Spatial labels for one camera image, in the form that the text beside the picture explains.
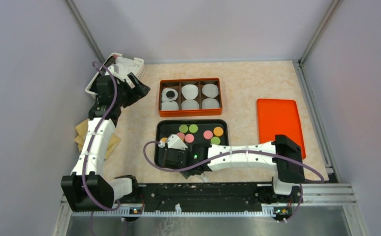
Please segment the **black cookie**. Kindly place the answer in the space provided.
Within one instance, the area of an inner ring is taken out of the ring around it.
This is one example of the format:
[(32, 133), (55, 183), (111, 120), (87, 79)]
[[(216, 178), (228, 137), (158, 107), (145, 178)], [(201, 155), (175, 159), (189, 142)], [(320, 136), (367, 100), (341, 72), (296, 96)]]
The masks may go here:
[(169, 99), (169, 100), (175, 100), (176, 98), (176, 92), (174, 92), (173, 90), (169, 90), (166, 92), (166, 98)]

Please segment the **orange cookie box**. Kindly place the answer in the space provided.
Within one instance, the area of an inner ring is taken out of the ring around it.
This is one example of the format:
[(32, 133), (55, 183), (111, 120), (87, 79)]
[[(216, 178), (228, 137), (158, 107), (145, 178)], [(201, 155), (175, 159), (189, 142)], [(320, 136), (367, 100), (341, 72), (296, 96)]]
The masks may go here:
[(221, 115), (223, 102), (220, 79), (160, 81), (158, 112), (162, 118)]

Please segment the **metal tongs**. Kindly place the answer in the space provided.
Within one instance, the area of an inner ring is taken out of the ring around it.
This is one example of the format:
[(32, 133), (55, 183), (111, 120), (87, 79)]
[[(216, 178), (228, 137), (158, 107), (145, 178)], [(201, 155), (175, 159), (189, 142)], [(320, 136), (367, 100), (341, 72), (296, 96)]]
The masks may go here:
[(201, 175), (199, 176), (199, 178), (200, 178), (203, 182), (208, 182), (208, 181), (209, 181), (208, 178), (207, 178), (204, 174), (201, 174)]

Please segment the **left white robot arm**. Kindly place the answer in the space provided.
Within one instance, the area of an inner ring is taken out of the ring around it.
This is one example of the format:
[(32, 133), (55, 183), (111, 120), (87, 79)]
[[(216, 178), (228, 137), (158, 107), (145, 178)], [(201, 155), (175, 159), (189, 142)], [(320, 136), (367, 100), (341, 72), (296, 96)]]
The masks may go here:
[(134, 73), (128, 72), (122, 78), (105, 65), (98, 68), (94, 84), (95, 102), (88, 112), (84, 146), (71, 173), (61, 180), (64, 196), (74, 212), (115, 211), (113, 204), (119, 204), (121, 198), (134, 203), (140, 195), (134, 176), (121, 176), (107, 182), (102, 173), (121, 109), (144, 98), (150, 88)]

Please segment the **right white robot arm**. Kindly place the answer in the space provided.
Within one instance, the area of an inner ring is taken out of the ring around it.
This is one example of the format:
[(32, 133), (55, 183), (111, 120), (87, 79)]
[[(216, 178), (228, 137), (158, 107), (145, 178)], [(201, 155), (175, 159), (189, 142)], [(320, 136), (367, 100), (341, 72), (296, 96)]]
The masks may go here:
[(179, 172), (185, 178), (234, 168), (261, 168), (274, 171), (271, 198), (283, 203), (290, 197), (293, 184), (305, 180), (302, 151), (286, 135), (273, 141), (251, 146), (185, 144), (178, 135), (159, 141), (162, 158), (155, 161), (160, 168)]

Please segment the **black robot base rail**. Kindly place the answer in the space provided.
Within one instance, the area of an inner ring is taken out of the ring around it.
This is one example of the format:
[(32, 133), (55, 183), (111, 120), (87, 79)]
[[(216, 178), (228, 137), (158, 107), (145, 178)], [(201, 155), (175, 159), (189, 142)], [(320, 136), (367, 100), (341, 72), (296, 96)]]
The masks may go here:
[(139, 184), (120, 199), (128, 218), (140, 216), (266, 216), (290, 219), (303, 203), (293, 185), (289, 195), (277, 194), (270, 182)]

